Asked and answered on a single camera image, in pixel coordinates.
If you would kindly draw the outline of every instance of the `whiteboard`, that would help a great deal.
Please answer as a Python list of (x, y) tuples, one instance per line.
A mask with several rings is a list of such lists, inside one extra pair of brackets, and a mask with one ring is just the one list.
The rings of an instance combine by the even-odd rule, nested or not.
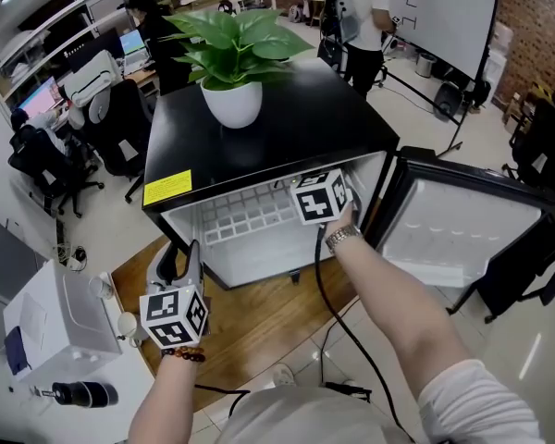
[(496, 0), (390, 0), (397, 35), (475, 79)]

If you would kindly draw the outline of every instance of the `white printer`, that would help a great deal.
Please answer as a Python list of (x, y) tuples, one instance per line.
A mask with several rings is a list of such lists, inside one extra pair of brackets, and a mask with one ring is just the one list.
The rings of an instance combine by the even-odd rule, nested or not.
[(16, 380), (36, 386), (76, 381), (121, 354), (89, 280), (51, 260), (5, 308), (6, 333), (20, 327), (29, 364)]

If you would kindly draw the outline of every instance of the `white pot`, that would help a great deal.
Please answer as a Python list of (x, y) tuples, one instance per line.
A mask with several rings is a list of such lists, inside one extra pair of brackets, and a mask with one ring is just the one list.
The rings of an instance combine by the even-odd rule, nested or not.
[(263, 86), (261, 82), (249, 82), (228, 91), (208, 91), (202, 86), (203, 98), (214, 117), (229, 129), (242, 129), (251, 125), (261, 110)]

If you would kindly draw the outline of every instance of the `black pants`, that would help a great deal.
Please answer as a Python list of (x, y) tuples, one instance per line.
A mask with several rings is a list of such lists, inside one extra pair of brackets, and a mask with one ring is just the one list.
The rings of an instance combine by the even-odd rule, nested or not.
[(385, 58), (382, 51), (365, 51), (351, 44), (345, 47), (348, 50), (348, 64), (343, 79), (347, 82), (353, 80), (353, 88), (365, 99)]

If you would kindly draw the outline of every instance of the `hand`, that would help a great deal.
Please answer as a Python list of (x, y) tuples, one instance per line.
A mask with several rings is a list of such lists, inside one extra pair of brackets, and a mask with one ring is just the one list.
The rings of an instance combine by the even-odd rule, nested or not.
[(353, 202), (347, 204), (347, 206), (343, 210), (343, 214), (341, 214), (341, 217), (338, 220), (334, 220), (333, 222), (329, 222), (327, 224), (327, 228), (325, 230), (325, 238), (327, 238), (336, 230), (339, 230), (340, 228), (351, 225), (353, 223), (352, 213), (353, 213)]

